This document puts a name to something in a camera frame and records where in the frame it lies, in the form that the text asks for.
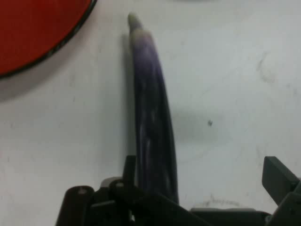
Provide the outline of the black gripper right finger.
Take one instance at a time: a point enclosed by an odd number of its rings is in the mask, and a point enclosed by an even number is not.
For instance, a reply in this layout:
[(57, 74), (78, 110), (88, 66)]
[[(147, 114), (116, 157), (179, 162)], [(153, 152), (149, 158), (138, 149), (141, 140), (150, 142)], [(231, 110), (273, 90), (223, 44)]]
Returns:
[(264, 158), (262, 185), (277, 208), (268, 218), (268, 226), (299, 226), (301, 224), (301, 179), (277, 157)]

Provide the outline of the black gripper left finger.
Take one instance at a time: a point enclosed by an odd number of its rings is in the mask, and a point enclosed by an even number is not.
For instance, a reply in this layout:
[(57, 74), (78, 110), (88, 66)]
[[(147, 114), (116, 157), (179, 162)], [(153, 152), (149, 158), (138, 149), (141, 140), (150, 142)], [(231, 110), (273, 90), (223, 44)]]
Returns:
[(158, 194), (134, 185), (136, 157), (126, 157), (122, 178), (98, 191), (90, 186), (68, 189), (57, 226), (203, 226), (205, 221)]

